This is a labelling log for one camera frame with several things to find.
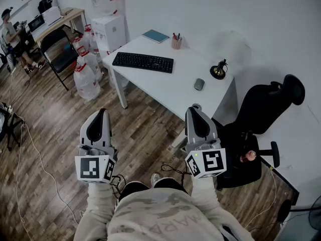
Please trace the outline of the black keyboard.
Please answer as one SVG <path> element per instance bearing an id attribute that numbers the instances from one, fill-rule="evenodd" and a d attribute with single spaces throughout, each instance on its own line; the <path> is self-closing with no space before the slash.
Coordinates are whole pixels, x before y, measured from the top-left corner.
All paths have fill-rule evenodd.
<path id="1" fill-rule="evenodd" d="M 166 57 L 118 52 L 112 62 L 112 65 L 172 73 L 174 60 Z"/>

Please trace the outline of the black office chair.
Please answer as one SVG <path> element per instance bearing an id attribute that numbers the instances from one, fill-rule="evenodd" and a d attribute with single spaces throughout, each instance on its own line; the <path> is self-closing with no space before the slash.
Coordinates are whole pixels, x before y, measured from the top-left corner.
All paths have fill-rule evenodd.
<path id="1" fill-rule="evenodd" d="M 305 87 L 294 75 L 288 74 L 282 83 L 255 85 L 246 93 L 234 122 L 225 126 L 214 121 L 221 146 L 226 150 L 227 170 L 217 176 L 217 188 L 234 188 L 255 182 L 261 178 L 262 156 L 271 156 L 275 168 L 280 165 L 277 143 L 271 148 L 259 149 L 257 136 L 264 134 L 291 106 L 301 105 Z M 256 159 L 241 163 L 240 157 L 253 150 Z"/>

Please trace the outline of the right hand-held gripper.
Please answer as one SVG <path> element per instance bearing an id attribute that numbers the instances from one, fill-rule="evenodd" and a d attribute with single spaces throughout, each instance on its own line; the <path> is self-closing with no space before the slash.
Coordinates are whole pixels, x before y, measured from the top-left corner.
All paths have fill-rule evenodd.
<path id="1" fill-rule="evenodd" d="M 216 139 L 217 129 L 211 118 L 201 110 L 189 107 L 185 124 L 189 143 L 185 147 L 185 162 L 192 177 L 202 179 L 224 173 L 227 170 L 226 150 L 221 148 L 220 139 Z"/>

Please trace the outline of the wooden side desk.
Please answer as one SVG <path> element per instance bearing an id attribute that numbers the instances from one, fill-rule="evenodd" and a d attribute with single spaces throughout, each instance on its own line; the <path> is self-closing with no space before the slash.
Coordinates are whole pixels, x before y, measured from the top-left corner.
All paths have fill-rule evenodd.
<path id="1" fill-rule="evenodd" d="M 41 41 L 47 36 L 49 33 L 54 31 L 55 29 L 64 28 L 67 26 L 70 28 L 72 33 L 84 33 L 84 27 L 87 25 L 86 17 L 85 17 L 85 10 L 72 8 L 71 12 L 69 12 L 65 16 L 61 16 L 60 19 L 57 21 L 47 24 L 44 23 L 40 27 L 38 27 L 35 31 L 31 32 L 34 41 L 40 47 Z"/>

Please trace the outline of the person's left forearm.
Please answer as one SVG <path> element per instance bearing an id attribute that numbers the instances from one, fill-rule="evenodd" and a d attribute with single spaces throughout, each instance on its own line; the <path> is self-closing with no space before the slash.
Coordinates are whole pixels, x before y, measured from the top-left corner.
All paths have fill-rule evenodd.
<path id="1" fill-rule="evenodd" d="M 110 184 L 88 186 L 87 208 L 83 214 L 73 241 L 107 240 L 107 227 L 113 217 L 113 189 Z"/>

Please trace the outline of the person's left leg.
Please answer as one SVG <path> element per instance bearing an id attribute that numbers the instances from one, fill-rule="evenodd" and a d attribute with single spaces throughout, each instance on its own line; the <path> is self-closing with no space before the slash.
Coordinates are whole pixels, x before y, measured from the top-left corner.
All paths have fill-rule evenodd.
<path id="1" fill-rule="evenodd" d="M 119 196 L 119 198 L 117 199 L 117 201 L 121 201 L 123 198 L 136 193 L 136 192 L 141 192 L 141 191 L 145 191 L 145 190 L 149 190 L 149 187 L 146 186 L 145 184 L 143 184 L 140 181 L 131 181 L 129 183 L 127 183 L 124 187 L 124 189 L 121 192 L 121 195 Z"/>

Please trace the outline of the person's white sneaker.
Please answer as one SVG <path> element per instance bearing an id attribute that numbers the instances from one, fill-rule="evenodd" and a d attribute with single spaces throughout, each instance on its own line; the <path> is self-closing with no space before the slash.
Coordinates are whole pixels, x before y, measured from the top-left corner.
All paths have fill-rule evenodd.
<path id="1" fill-rule="evenodd" d="M 153 173 L 150 178 L 151 187 L 153 188 L 157 181 L 159 181 L 162 176 L 159 173 Z"/>

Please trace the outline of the white box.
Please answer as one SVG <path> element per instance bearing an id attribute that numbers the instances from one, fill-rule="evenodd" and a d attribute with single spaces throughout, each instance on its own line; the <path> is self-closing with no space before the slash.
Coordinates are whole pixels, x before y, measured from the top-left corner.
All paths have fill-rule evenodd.
<path id="1" fill-rule="evenodd" d="M 51 24 L 55 23 L 56 21 L 62 18 L 60 9 L 58 7 L 51 7 L 48 10 L 42 13 L 44 22 L 46 25 L 50 26 Z"/>

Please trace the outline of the white water dispenser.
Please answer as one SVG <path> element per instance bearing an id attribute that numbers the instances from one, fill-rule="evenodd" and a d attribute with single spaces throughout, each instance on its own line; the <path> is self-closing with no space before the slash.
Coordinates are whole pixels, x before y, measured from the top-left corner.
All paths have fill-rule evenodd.
<path id="1" fill-rule="evenodd" d="M 123 15 L 93 19 L 92 28 L 101 59 L 126 44 Z"/>

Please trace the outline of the black standing fan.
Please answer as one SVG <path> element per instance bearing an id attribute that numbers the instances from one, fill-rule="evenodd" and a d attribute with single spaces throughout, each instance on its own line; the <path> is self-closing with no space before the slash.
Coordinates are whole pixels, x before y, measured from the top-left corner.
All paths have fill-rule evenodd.
<path id="1" fill-rule="evenodd" d="M 278 211 L 277 221 L 285 222 L 291 212 L 307 212 L 310 226 L 315 230 L 321 229 L 321 196 L 312 205 L 304 208 L 294 208 L 289 199 L 285 200 Z"/>

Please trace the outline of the person's leg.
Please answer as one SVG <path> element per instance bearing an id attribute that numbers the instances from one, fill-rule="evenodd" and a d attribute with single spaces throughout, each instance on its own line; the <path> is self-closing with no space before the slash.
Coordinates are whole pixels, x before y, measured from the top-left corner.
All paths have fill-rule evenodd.
<path id="1" fill-rule="evenodd" d="M 131 181 L 129 183 L 127 183 L 124 187 L 124 189 L 121 192 L 121 195 L 119 196 L 119 198 L 117 199 L 117 201 L 121 201 L 123 198 L 136 193 L 136 192 L 141 192 L 141 191 L 145 191 L 145 190 L 149 190 L 149 187 L 146 186 L 145 184 L 143 184 L 140 181 Z"/>
<path id="2" fill-rule="evenodd" d="M 153 188 L 170 188 L 170 189 L 180 190 L 187 193 L 183 185 L 177 182 L 173 178 L 161 178 L 159 180 L 156 180 L 152 184 L 152 187 Z"/>

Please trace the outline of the black bag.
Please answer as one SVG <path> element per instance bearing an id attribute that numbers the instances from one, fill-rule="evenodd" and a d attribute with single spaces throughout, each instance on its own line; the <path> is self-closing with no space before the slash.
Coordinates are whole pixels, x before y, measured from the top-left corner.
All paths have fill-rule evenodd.
<path id="1" fill-rule="evenodd" d="M 52 7 L 53 0 L 41 0 L 38 5 L 39 13 L 42 14 Z"/>

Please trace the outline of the black folding chair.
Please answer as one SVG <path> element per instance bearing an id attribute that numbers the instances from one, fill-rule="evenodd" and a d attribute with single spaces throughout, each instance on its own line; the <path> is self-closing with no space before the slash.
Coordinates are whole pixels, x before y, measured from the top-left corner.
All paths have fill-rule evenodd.
<path id="1" fill-rule="evenodd" d="M 40 50 L 48 63 L 50 69 L 58 78 L 62 86 L 68 91 L 69 88 L 64 83 L 73 73 L 61 78 L 61 73 L 75 65 L 78 53 L 74 48 L 67 33 L 58 28 L 47 34 L 40 42 Z"/>

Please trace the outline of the teal notebook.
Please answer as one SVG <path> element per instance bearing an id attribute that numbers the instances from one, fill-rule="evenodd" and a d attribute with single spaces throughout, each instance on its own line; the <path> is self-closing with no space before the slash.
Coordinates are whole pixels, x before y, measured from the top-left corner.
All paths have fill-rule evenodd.
<path id="1" fill-rule="evenodd" d="M 162 34 L 158 31 L 155 31 L 153 29 L 143 33 L 142 36 L 145 38 L 148 38 L 158 44 L 162 43 L 163 41 L 165 41 L 169 38 L 169 36 Z"/>

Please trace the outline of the white microwave oven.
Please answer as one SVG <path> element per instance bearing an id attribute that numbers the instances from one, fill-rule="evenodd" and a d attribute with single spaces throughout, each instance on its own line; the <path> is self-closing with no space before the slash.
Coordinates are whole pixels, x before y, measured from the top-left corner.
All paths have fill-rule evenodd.
<path id="1" fill-rule="evenodd" d="M 43 15 L 40 14 L 28 23 L 28 27 L 31 32 L 34 32 L 35 30 L 37 30 L 39 27 L 41 27 L 44 24 L 45 24 L 45 20 L 43 18 Z"/>

